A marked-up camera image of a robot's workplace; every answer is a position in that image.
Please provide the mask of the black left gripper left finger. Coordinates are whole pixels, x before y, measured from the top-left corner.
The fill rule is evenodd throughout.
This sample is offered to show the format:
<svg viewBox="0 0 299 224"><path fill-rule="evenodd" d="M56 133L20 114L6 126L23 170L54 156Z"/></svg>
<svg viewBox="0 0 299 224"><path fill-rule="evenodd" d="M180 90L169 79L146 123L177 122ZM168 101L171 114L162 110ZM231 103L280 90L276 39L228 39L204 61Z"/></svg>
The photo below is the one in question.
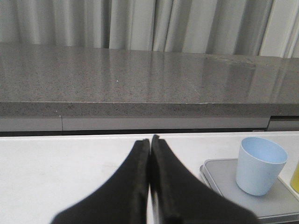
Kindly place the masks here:
<svg viewBox="0 0 299 224"><path fill-rule="evenodd" d="M95 192L58 213L54 224L147 222L150 141L137 140L116 172Z"/></svg>

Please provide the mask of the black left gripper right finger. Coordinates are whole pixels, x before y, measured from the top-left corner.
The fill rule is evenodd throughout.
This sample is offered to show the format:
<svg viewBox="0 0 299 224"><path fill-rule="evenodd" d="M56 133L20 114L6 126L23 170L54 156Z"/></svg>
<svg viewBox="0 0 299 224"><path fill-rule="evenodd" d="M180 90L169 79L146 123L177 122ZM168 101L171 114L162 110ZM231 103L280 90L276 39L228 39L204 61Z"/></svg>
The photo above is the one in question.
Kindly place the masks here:
<svg viewBox="0 0 299 224"><path fill-rule="evenodd" d="M198 180L169 145L154 135L150 187L160 224L257 224L256 215L223 198Z"/></svg>

